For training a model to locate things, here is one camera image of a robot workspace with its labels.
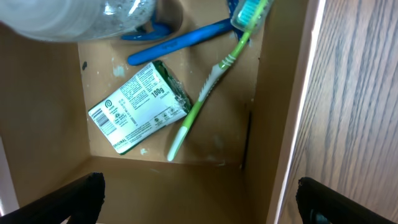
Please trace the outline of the blue disposable razor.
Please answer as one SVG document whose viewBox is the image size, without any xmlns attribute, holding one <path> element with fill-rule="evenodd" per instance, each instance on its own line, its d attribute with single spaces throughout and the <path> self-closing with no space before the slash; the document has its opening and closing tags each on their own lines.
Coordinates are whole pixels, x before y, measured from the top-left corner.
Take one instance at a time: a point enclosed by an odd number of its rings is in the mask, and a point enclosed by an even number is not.
<svg viewBox="0 0 398 224">
<path fill-rule="evenodd" d="M 134 53 L 128 56 L 127 63 L 132 66 L 140 65 L 180 49 L 199 44 L 231 30 L 235 31 L 238 38 L 242 37 L 243 32 L 234 28 L 230 19 L 224 19 Z"/>
</svg>

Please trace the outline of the green white toothbrush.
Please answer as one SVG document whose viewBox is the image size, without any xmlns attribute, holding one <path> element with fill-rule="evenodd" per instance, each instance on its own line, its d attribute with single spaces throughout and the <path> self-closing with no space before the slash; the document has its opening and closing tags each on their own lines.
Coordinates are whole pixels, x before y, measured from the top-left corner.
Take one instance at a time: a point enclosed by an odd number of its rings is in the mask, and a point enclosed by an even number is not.
<svg viewBox="0 0 398 224">
<path fill-rule="evenodd" d="M 200 90 L 197 101 L 186 115 L 174 138 L 174 141 L 171 144 L 167 154 L 167 160 L 169 162 L 175 159 L 178 150 L 184 142 L 195 118 L 200 112 L 201 107 L 203 106 L 213 87 L 217 84 L 218 80 L 223 76 L 227 69 L 232 67 L 240 53 L 243 51 L 250 37 L 255 34 L 265 22 L 272 3 L 272 0 L 245 0 L 238 4 L 232 16 L 231 25 L 242 31 L 243 35 L 233 51 L 212 67 L 208 78 Z"/>
</svg>

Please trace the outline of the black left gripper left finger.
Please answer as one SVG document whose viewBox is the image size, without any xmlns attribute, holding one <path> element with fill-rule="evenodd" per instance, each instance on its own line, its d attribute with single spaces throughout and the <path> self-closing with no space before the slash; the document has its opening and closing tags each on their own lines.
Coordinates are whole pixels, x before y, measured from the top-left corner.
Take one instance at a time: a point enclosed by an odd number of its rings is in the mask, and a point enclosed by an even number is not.
<svg viewBox="0 0 398 224">
<path fill-rule="evenodd" d="M 91 172 L 1 217 L 1 223 L 96 223 L 104 199 L 104 175 Z"/>
</svg>

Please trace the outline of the dark bottle with clear cap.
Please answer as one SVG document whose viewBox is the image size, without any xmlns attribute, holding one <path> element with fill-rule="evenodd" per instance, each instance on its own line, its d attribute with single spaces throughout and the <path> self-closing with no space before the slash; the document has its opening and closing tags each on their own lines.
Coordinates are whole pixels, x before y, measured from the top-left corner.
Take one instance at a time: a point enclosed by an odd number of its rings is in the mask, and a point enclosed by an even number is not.
<svg viewBox="0 0 398 224">
<path fill-rule="evenodd" d="M 49 42 L 157 40 L 172 30 L 156 20 L 156 8 L 157 1 L 147 0 L 1 0 L 1 22 Z"/>
</svg>

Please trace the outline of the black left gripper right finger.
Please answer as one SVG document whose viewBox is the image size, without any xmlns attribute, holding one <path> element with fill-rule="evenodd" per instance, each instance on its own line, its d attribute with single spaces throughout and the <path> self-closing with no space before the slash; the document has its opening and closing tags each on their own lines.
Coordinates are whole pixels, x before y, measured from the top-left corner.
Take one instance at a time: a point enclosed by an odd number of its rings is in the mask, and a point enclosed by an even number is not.
<svg viewBox="0 0 398 224">
<path fill-rule="evenodd" d="M 394 224 L 310 177 L 298 181 L 295 199 L 304 224 Z"/>
</svg>

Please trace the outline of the green white soap box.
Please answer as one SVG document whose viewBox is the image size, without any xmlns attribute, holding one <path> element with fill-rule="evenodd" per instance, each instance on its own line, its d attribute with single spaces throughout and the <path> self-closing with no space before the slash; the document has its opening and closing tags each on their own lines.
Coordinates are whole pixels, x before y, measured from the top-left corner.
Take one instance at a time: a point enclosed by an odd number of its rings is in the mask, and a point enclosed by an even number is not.
<svg viewBox="0 0 398 224">
<path fill-rule="evenodd" d="M 88 110 L 89 117 L 120 155 L 154 132 L 185 117 L 192 104 L 165 63 L 140 69 L 115 92 Z"/>
</svg>

